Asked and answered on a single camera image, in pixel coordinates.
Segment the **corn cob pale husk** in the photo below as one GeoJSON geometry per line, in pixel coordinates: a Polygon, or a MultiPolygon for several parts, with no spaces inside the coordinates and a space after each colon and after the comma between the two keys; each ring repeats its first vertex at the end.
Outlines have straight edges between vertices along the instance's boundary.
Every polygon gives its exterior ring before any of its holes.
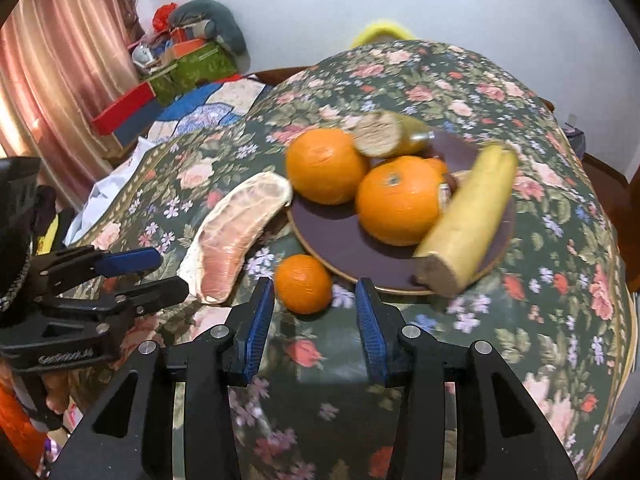
{"type": "Polygon", "coordinates": [[[477,280],[498,232],[518,172],[518,155],[504,144],[480,150],[462,185],[413,254],[414,278],[443,297],[477,280]]]}

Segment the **large orange with stem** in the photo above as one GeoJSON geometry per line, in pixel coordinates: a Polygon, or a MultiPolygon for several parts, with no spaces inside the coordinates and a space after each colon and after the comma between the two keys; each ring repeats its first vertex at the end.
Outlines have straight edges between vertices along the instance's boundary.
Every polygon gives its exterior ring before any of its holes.
{"type": "Polygon", "coordinates": [[[390,246],[419,244],[438,220],[448,168],[419,156],[381,162],[361,181],[355,200],[360,226],[390,246]]]}

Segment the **corn cob green husk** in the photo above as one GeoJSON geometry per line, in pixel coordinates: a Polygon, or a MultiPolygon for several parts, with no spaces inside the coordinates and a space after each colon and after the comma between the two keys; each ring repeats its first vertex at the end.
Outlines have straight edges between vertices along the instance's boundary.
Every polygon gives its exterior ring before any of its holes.
{"type": "Polygon", "coordinates": [[[369,158],[393,158],[426,150],[435,130],[419,119],[379,110],[365,114],[352,129],[356,150],[369,158]]]}

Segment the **small mandarin orange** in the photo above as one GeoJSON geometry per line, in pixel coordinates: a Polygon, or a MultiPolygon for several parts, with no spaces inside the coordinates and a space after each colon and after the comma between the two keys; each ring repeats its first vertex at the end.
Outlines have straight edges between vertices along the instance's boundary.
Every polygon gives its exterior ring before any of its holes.
{"type": "Polygon", "coordinates": [[[294,255],[285,258],[273,274],[276,296],[285,309],[312,315],[329,307],[332,280],[329,272],[314,257],[294,255]]]}

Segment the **large peeled pomelo wedge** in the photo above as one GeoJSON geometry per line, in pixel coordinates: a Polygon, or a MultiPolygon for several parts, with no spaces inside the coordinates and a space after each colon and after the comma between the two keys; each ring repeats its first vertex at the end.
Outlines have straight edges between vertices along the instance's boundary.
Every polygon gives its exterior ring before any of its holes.
{"type": "Polygon", "coordinates": [[[246,254],[292,197],[290,182],[275,172],[260,172],[232,188],[209,211],[179,266],[189,295],[202,304],[225,302],[246,254]]]}

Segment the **floral green tablecloth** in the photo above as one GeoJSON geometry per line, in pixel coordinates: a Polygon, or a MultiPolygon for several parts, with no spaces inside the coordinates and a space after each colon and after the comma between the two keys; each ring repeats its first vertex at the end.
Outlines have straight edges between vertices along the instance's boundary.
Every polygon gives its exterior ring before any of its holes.
{"type": "Polygon", "coordinates": [[[367,378],[354,294],[355,281],[367,276],[383,300],[438,339],[489,341],[586,478],[637,345],[616,232],[541,99],[478,53],[436,41],[360,47],[288,78],[234,124],[155,133],[154,148],[81,243],[153,247],[164,258],[160,276],[174,275],[206,216],[241,182],[283,172],[286,150],[307,131],[352,131],[384,110],[445,130],[465,154],[487,142],[514,149],[508,244],[478,282],[445,299],[414,286],[412,249],[367,236],[351,206],[309,229],[274,218],[243,256],[229,304],[247,300],[260,278],[305,252],[329,263],[333,300],[310,320],[274,312],[259,374],[232,391],[243,477],[385,476],[401,393],[367,378]]]}

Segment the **red flat box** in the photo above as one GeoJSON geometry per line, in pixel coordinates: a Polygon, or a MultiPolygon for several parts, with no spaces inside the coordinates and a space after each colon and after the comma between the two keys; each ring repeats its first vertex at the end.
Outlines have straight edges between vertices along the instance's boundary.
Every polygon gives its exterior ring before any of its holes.
{"type": "Polygon", "coordinates": [[[109,105],[98,116],[92,118],[93,127],[99,136],[109,136],[155,98],[147,81],[138,84],[109,105]]]}

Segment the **dark purple plate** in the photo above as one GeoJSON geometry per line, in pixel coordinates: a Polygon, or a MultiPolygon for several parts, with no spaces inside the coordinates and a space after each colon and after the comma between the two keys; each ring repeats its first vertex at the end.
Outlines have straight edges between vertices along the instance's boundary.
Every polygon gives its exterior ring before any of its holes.
{"type": "MultiPolygon", "coordinates": [[[[459,181],[480,151],[478,144],[444,130],[435,131],[430,145],[425,153],[442,156],[459,181]]],[[[498,232],[480,264],[477,280],[494,270],[503,259],[514,233],[515,217],[515,202],[511,197],[498,232]]],[[[353,201],[324,206],[294,192],[288,207],[288,221],[306,252],[344,280],[355,284],[360,278],[370,278],[380,292],[395,296],[434,294],[414,280],[412,254],[416,246],[395,247],[370,237],[361,229],[353,201]]]]}

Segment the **blue patchwork quilt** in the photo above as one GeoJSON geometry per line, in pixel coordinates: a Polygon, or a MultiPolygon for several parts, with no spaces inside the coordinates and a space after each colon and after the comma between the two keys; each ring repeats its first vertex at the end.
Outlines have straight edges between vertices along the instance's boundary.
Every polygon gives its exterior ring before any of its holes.
{"type": "Polygon", "coordinates": [[[165,107],[146,140],[160,144],[175,136],[232,125],[272,89],[254,78],[212,82],[186,92],[165,107]]]}

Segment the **pink curtain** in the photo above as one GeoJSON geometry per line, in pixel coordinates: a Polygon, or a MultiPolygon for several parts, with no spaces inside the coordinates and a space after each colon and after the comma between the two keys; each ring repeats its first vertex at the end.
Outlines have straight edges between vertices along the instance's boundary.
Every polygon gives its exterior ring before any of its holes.
{"type": "Polygon", "coordinates": [[[134,88],[137,0],[18,0],[1,27],[1,154],[41,160],[64,206],[85,203],[122,146],[93,118],[134,88]]]}

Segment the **large orange left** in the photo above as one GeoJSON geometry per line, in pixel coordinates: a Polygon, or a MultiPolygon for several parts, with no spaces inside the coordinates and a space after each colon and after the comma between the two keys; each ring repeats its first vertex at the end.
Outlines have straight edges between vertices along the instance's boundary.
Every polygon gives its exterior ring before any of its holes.
{"type": "Polygon", "coordinates": [[[298,136],[285,153],[286,176],[294,190],[320,205],[341,205],[355,198],[370,160],[340,129],[312,129],[298,136]]]}

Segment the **green gift box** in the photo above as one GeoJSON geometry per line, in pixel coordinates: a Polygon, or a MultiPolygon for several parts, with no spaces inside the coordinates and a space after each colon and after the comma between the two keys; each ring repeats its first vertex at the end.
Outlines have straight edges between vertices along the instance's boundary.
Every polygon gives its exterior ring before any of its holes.
{"type": "Polygon", "coordinates": [[[146,80],[163,106],[201,84],[226,79],[238,74],[234,59],[219,44],[204,44],[177,58],[146,80]]]}

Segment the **yellow fuzzy hoop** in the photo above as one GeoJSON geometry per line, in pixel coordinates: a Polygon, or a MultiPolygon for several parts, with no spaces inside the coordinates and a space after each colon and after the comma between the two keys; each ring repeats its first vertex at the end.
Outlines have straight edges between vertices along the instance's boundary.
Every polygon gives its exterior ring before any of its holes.
{"type": "Polygon", "coordinates": [[[401,24],[391,20],[378,20],[367,24],[367,26],[352,40],[351,49],[355,49],[366,44],[376,44],[377,42],[395,40],[413,40],[416,35],[401,24]]]}

